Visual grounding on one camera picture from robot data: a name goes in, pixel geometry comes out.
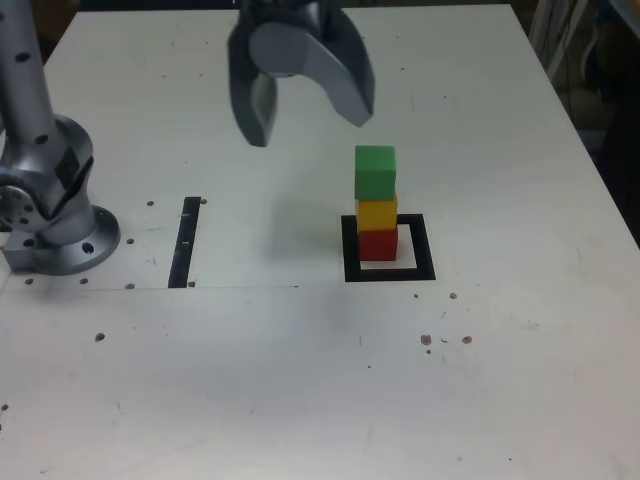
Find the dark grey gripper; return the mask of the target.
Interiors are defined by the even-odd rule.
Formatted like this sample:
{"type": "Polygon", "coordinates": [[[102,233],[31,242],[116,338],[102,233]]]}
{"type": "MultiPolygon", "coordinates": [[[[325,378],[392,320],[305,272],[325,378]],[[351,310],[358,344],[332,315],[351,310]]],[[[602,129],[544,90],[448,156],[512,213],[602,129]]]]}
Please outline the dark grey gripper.
{"type": "Polygon", "coordinates": [[[371,119],[371,61],[360,33],[335,2],[244,0],[238,9],[227,42],[229,92],[236,123],[250,145],[268,145],[278,98],[271,76],[312,80],[334,110],[357,127],[371,119]]]}

